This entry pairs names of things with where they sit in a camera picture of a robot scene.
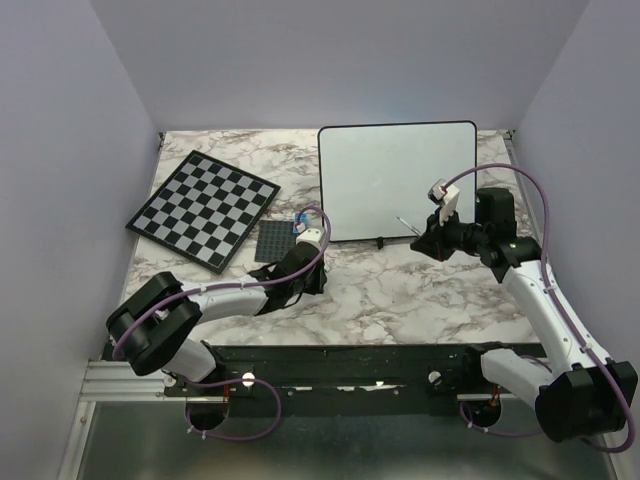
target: marble table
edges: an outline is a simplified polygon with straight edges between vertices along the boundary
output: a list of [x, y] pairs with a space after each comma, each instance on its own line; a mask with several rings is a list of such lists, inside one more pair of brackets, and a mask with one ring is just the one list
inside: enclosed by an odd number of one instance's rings
[[[195, 149], [280, 185], [266, 218], [289, 220], [307, 204], [320, 205], [316, 135], [316, 130], [169, 132], [153, 188]], [[509, 162], [502, 136], [479, 132], [478, 163], [492, 162]], [[509, 188], [516, 196], [519, 233], [531, 234], [511, 171], [482, 171], [478, 186]], [[432, 209], [425, 198], [425, 220]], [[256, 227], [219, 276], [140, 238], [125, 296], [166, 270], [189, 282], [236, 279], [260, 266], [253, 260], [257, 235]], [[292, 308], [260, 317], [199, 325], [190, 337], [214, 345], [537, 341], [511, 296], [477, 258], [458, 252], [450, 261], [438, 263], [410, 251], [408, 242], [395, 241], [382, 250], [374, 242], [334, 244], [325, 261], [329, 282], [323, 295], [303, 296]]]

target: chessboard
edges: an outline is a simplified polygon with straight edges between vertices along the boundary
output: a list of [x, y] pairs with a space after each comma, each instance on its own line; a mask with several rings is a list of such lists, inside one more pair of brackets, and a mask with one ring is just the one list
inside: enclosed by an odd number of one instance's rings
[[219, 274], [279, 190], [194, 150], [127, 228]]

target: table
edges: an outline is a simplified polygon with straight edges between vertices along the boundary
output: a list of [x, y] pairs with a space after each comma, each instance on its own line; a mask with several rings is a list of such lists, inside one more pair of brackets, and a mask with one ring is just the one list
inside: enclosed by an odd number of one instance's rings
[[[153, 190], [191, 150], [228, 162], [282, 187], [266, 218], [290, 220], [308, 204], [320, 205], [317, 130], [168, 132]], [[478, 163], [509, 163], [499, 132], [478, 133]], [[519, 234], [530, 235], [526, 207], [513, 172], [478, 173], [478, 186], [509, 188], [516, 198]], [[426, 199], [425, 221], [434, 206]], [[126, 284], [130, 296], [149, 278], [171, 271], [179, 280], [239, 278], [253, 261], [258, 229], [222, 275], [140, 238]], [[395, 241], [331, 245], [325, 293], [303, 296], [292, 308], [252, 318], [229, 317], [200, 325], [190, 337], [213, 345], [327, 345], [537, 341], [511, 296], [477, 258], [456, 253], [438, 263]]]

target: wall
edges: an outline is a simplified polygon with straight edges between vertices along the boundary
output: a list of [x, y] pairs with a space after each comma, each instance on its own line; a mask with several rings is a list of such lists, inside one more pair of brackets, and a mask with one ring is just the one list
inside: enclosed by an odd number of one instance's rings
[[587, 0], [91, 0], [163, 129], [513, 128]]
[[[592, 0], [515, 137], [518, 162], [549, 194], [563, 290], [638, 370], [639, 18], [635, 0]], [[633, 410], [640, 423], [640, 399]], [[632, 456], [640, 472], [640, 441]]]
[[0, 476], [55, 478], [158, 137], [88, 2], [0, 16]]

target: marble surface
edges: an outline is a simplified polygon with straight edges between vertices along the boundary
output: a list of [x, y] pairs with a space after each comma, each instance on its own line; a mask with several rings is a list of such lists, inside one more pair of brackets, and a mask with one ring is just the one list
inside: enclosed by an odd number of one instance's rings
[[[280, 185], [266, 216], [288, 220], [300, 207], [320, 204], [316, 135], [316, 130], [169, 132], [153, 188], [195, 149]], [[509, 162], [504, 141], [498, 132], [479, 132], [478, 163], [492, 162]], [[482, 171], [478, 186], [510, 188], [516, 196], [519, 232], [530, 234], [511, 171]], [[430, 213], [426, 208], [425, 219]], [[255, 228], [219, 276], [140, 238], [125, 296], [165, 270], [190, 282], [238, 278], [259, 266], [253, 261], [257, 234]], [[260, 317], [199, 325], [190, 337], [218, 345], [537, 341], [511, 296], [476, 258], [458, 252], [438, 263], [409, 250], [406, 241], [397, 241], [380, 251], [373, 242], [331, 245], [325, 261], [329, 282], [323, 295], [304, 296], [292, 308]]]

